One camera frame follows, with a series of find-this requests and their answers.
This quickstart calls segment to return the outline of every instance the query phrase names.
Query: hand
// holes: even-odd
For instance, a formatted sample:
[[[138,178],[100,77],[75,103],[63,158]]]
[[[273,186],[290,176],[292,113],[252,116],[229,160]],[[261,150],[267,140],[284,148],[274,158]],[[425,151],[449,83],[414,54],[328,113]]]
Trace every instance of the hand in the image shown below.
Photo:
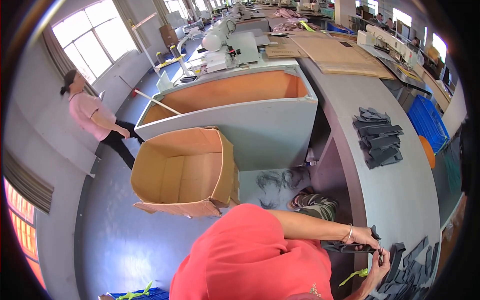
[[[343,240],[345,244],[362,244],[362,245],[370,245],[374,249],[380,249],[380,245],[378,241],[372,237],[372,230],[369,227],[352,227],[352,235],[348,240]]]
[[[390,252],[385,249],[380,250],[382,252],[382,264],[379,262],[379,253],[375,251],[373,253],[372,267],[368,273],[367,278],[362,282],[362,288],[365,289],[367,293],[370,293],[387,275],[390,270]]]
[[[128,129],[121,128],[121,129],[118,130],[118,133],[123,135],[126,139],[128,139],[130,137],[130,131],[128,131]]]

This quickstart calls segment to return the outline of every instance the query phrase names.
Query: person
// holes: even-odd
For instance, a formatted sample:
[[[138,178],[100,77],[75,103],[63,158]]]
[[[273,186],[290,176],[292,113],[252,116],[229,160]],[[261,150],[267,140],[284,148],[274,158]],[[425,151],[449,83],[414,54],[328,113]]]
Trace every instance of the person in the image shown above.
[[[388,20],[385,22],[385,24],[387,24],[388,28],[390,28],[390,29],[394,28],[392,18],[388,18]]]
[[[115,150],[130,170],[135,158],[123,143],[122,139],[135,137],[141,143],[144,140],[133,130],[135,125],[118,121],[117,117],[106,108],[100,98],[91,96],[84,91],[85,79],[77,70],[70,70],[63,77],[65,85],[60,94],[69,93],[70,115],[77,124],[91,133],[101,143]]]
[[[414,37],[413,40],[412,40],[412,45],[416,46],[416,47],[420,47],[420,40],[418,37]]]
[[[368,276],[345,300],[364,299],[387,274],[390,253],[380,249],[370,228],[333,222],[337,200],[307,188],[287,206],[294,211],[232,208],[193,243],[172,279],[170,299],[333,300],[331,263],[321,240],[378,249]]]

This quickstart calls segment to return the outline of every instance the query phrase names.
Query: bangle bracelet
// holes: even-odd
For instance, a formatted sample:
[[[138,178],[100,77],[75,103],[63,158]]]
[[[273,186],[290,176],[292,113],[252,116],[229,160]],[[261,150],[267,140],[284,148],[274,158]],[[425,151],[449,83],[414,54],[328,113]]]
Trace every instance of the bangle bracelet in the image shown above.
[[[349,223],[349,225],[350,225],[350,233],[348,234],[347,240],[349,240],[349,239],[351,238],[352,232],[353,232],[353,225],[352,225],[352,223]]]

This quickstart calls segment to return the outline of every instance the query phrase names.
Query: thread spool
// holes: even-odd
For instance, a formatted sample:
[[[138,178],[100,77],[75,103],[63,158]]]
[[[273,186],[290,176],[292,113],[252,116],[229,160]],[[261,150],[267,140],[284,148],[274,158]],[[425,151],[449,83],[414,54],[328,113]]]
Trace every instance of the thread spool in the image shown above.
[[[163,58],[162,52],[158,52],[158,53],[156,54],[156,59],[158,60],[158,62],[159,62],[160,64],[165,63],[165,59]]]
[[[170,47],[170,52],[172,52],[173,57],[175,57],[176,59],[180,57],[179,50],[175,45]]]

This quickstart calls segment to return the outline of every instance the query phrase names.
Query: black hair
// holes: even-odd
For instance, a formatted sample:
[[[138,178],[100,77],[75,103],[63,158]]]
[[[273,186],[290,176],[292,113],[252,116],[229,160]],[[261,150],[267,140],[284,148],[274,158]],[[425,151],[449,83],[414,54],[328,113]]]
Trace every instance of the black hair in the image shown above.
[[[63,77],[64,86],[60,89],[60,95],[63,96],[66,92],[70,92],[70,85],[73,83],[75,75],[77,74],[77,70],[73,69],[68,71],[65,76]]]

